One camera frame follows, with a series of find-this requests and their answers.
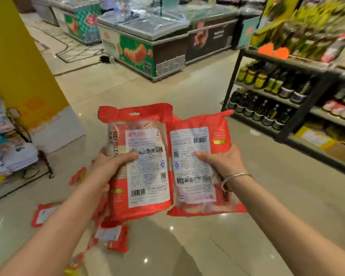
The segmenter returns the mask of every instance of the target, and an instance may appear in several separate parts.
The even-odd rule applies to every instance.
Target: beige tile floor
[[[118,108],[166,102],[188,118],[216,113],[234,69],[235,51],[225,51],[151,83],[120,64],[98,64],[57,77],[87,135],[49,155],[54,179],[42,178],[0,201],[0,265],[34,232],[38,204],[66,199],[70,177],[87,165],[106,141],[99,106]],[[228,119],[248,170],[291,211],[345,249],[345,175],[265,135]],[[90,230],[77,252],[84,250]],[[131,222],[124,256],[96,249],[85,259],[98,275],[291,275],[248,214],[173,218],[165,212]]]

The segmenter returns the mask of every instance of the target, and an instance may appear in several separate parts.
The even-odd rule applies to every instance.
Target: metal shelf frame
[[[254,89],[252,85],[245,85],[240,82],[235,82],[236,76],[239,71],[240,63],[243,59],[243,57],[252,58],[255,60],[264,60],[266,62],[273,63],[277,66],[284,67],[287,69],[293,69],[293,70],[300,70],[302,72],[308,73],[308,74],[315,74],[319,76],[318,83],[314,86],[313,91],[310,92],[308,97],[304,100],[303,103],[300,104],[300,106],[295,104],[290,104],[289,100],[281,99],[278,96],[274,96],[272,94],[265,93],[263,90],[257,90]],[[297,130],[299,127],[301,127],[304,124],[304,118],[307,114],[313,114],[316,116],[319,116],[320,118],[326,119],[330,122],[333,122],[334,119],[331,118],[324,118],[324,114],[320,114],[315,112],[316,110],[316,104],[319,101],[319,99],[326,93],[327,89],[330,85],[336,83],[337,81],[345,80],[345,76],[342,75],[340,72],[337,72],[332,69],[319,69],[314,66],[308,66],[306,64],[303,64],[302,62],[298,62],[296,60],[282,60],[275,57],[263,55],[257,53],[255,50],[249,50],[249,49],[241,49],[239,51],[239,55],[234,67],[234,71],[231,75],[231,79],[229,82],[229,87],[227,89],[225,99],[223,101],[223,105],[221,108],[221,111],[227,110],[226,105],[230,99],[230,94],[232,91],[232,88],[234,86],[234,83],[236,85],[248,88],[249,90],[258,93],[259,95],[268,97],[270,99],[276,100],[278,102],[281,102],[283,104],[286,104],[287,106],[295,107],[295,112],[289,119],[289,121],[283,126],[283,128],[277,133],[272,132],[265,126],[262,126],[261,124],[258,124],[258,122],[246,118],[245,116],[242,116],[242,114],[233,114],[231,117],[245,123],[251,127],[254,127],[261,131],[264,134],[269,135],[272,137],[276,142],[281,144],[286,144],[292,148],[295,148],[299,150],[300,152],[313,157],[317,159],[320,162],[323,162],[337,170],[339,170],[342,173],[345,173],[345,164],[338,161],[337,159],[334,159],[330,156],[328,156],[326,153],[324,153],[322,150],[317,150],[314,148],[309,148],[307,145],[304,145],[303,143],[297,141],[295,137],[293,137],[293,132]],[[336,122],[336,124],[342,125],[345,127],[345,123],[343,122]]]

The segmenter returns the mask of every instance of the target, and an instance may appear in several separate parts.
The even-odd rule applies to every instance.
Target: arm
[[[110,159],[100,153],[91,174],[0,268],[0,276],[63,275],[93,212],[108,191],[110,178],[120,165],[134,161],[138,155],[125,153]]]
[[[224,154],[195,155],[224,178],[247,173],[236,144],[231,144]],[[233,178],[227,187],[240,199],[294,275],[345,276],[345,251],[292,214],[250,176]]]

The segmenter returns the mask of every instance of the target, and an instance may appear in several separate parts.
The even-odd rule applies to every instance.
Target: silver bangle
[[[231,179],[231,178],[235,178],[235,177],[239,177],[239,176],[244,176],[244,175],[248,175],[248,176],[250,176],[250,177],[252,177],[253,178],[253,176],[251,175],[251,174],[249,174],[249,173],[237,173],[237,174],[234,174],[234,175],[232,175],[232,176],[229,176],[228,178],[226,178],[224,181],[222,181],[222,183],[221,183],[221,189],[224,191],[224,192],[230,192],[230,190],[229,189],[225,189],[224,188],[224,185],[225,185],[225,183],[229,180],[229,179]]]

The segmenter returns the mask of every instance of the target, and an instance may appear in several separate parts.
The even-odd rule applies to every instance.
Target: metal rack
[[[10,119],[10,121],[13,123],[13,125],[15,126],[15,129],[12,133],[17,133],[25,142],[31,142],[32,143],[32,139],[31,139],[31,136],[28,132],[28,130],[26,128],[24,128],[22,125],[20,125],[18,122],[16,122],[9,114],[7,115],[8,118]],[[47,171],[40,174],[40,171],[37,171],[34,175],[30,176],[30,177],[26,177],[26,174],[27,174],[27,171],[30,167],[34,166],[34,165],[37,165],[39,164],[40,162],[44,162],[46,167],[47,167]],[[7,180],[8,178],[10,177],[13,177],[14,175],[16,174],[19,174],[19,173],[22,173],[21,175],[21,179],[23,180],[29,180],[27,182],[25,182],[24,184],[21,184],[19,185],[18,187],[14,188],[13,190],[7,192],[6,194],[0,196],[0,199],[6,197],[7,195],[15,192],[16,190],[19,190],[21,188],[23,188],[24,186],[32,183],[33,181],[36,181],[37,179],[41,178],[42,176],[45,176],[45,175],[49,175],[49,178],[54,178],[55,177],[55,174],[50,166],[50,163],[48,162],[47,160],[47,157],[45,155],[45,153],[42,151],[42,150],[38,150],[38,160],[37,162],[34,162],[32,164],[30,164],[29,166],[27,167],[24,167],[20,170],[17,170],[17,171],[14,171],[13,173],[11,173],[10,175],[8,175],[3,182],[1,182],[0,184],[5,184],[5,180]]]
[[[302,104],[293,104],[289,100],[282,99],[278,96],[266,93],[263,90],[255,89],[251,85],[236,82],[235,79],[238,74],[240,63],[243,57],[248,57],[256,60],[264,60],[287,69],[301,70],[304,73],[319,75],[320,79],[318,83],[314,86],[313,91],[310,92],[310,94]],[[272,128],[268,128],[267,126],[262,125],[261,122],[256,122],[252,120],[252,118],[247,118],[244,115],[238,114],[236,112],[234,112],[234,114],[231,117],[261,131],[264,134],[269,135],[278,143],[286,144],[292,148],[295,148],[307,154],[308,156],[313,157],[327,165],[330,165],[331,167],[336,168],[340,172],[345,173],[345,163],[327,155],[323,150],[317,148],[316,146],[293,136],[293,132],[304,124],[304,118],[307,114],[313,114],[315,116],[318,116],[320,118],[323,118],[325,120],[345,127],[345,120],[338,117],[334,117],[316,106],[317,102],[326,93],[329,86],[340,81],[341,79],[345,80],[345,75],[341,74],[337,70],[317,68],[314,65],[309,65],[306,62],[302,62],[299,60],[282,60],[267,55],[259,54],[255,50],[241,49],[230,79],[229,87],[227,89],[221,111],[227,110],[226,105],[230,99],[230,94],[234,86],[234,83],[238,86],[247,88],[248,90],[258,93],[261,96],[265,96],[270,99],[276,100],[280,103],[283,103],[287,106],[294,107],[295,113],[291,116],[289,121],[282,127],[280,131],[272,130]]]

